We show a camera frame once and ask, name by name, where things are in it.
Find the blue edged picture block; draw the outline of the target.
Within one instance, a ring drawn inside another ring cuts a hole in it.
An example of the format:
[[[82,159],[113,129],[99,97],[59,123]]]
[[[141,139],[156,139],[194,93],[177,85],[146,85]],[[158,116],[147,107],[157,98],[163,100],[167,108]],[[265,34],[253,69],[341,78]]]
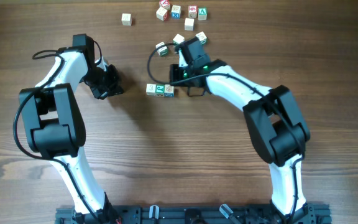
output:
[[[171,85],[165,85],[164,97],[174,97],[174,96],[175,96],[175,87]]]

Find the green letter J block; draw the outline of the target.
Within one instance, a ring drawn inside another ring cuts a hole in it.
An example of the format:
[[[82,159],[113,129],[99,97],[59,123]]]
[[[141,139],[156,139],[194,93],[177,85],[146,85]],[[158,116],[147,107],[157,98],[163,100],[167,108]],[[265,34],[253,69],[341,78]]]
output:
[[[156,85],[155,86],[155,95],[156,96],[165,96],[165,85]]]

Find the yellow edged wooden block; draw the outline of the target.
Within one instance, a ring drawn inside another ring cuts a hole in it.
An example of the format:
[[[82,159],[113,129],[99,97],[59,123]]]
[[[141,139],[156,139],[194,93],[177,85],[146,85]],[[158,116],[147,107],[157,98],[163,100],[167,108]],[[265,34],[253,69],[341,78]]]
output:
[[[145,92],[147,95],[155,96],[156,95],[156,84],[148,83],[146,86]]]

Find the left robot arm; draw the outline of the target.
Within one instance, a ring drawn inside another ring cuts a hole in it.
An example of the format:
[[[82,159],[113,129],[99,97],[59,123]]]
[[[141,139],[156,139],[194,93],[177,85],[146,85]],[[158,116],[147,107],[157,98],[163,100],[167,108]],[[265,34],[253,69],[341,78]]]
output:
[[[53,57],[55,63],[41,82],[19,93],[12,125],[17,147],[33,159],[49,161],[74,201],[72,208],[57,209],[55,223],[122,222],[90,169],[85,123],[75,98],[80,83],[98,100],[124,92],[115,66],[95,58],[98,48],[90,36],[77,34],[70,47],[35,53],[32,59]]]

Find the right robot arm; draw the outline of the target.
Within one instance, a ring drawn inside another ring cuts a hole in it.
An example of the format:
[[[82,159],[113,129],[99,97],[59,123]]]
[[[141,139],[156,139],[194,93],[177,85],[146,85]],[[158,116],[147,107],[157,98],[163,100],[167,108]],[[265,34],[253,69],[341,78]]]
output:
[[[199,87],[242,110],[251,143],[270,169],[272,205],[287,223],[303,216],[301,163],[310,131],[292,92],[280,85],[258,85],[222,60],[212,61],[198,38],[175,44],[179,63],[170,68],[170,84]]]

